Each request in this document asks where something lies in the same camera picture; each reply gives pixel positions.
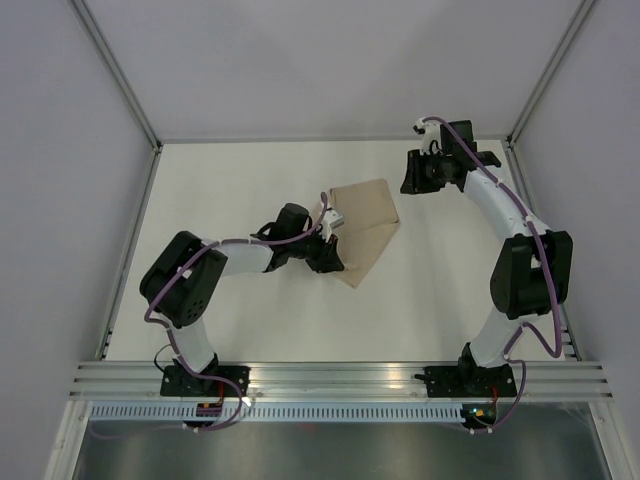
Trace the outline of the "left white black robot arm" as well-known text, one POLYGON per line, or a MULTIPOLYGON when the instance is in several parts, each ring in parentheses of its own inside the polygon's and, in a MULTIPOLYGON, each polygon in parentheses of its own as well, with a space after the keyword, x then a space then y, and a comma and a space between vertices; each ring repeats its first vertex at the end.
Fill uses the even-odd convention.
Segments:
POLYGON ((220 365, 203 316, 223 277, 271 273, 291 259, 317 274, 345 266, 336 229, 344 216, 323 198, 317 218, 303 206, 285 204, 275 220, 242 238, 206 241, 178 232, 143 276, 139 292, 147 302, 144 320, 161 326, 175 357, 163 368, 165 397, 239 397, 248 385, 243 366, 220 365))

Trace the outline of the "beige cloth napkin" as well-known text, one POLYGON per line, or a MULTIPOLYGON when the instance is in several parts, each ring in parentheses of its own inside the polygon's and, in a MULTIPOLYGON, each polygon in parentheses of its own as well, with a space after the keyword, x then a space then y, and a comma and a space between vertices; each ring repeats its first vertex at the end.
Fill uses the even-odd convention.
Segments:
POLYGON ((344 216, 335 233, 344 270, 335 275, 357 289, 400 227, 388 182, 379 178, 334 187, 328 200, 344 216))

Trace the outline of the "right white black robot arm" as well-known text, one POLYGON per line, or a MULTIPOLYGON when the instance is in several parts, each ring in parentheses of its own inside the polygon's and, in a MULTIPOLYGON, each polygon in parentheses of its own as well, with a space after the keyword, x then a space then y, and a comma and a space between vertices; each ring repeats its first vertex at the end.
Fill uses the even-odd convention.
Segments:
POLYGON ((453 366, 417 375, 429 398, 514 398, 511 352, 530 330, 554 359, 562 354, 560 306, 568 295, 573 240, 541 221, 510 186, 498 157, 481 151, 470 121, 423 117, 422 145, 407 154, 400 191, 437 193, 454 185, 484 215, 502 247, 489 281, 493 308, 453 366))

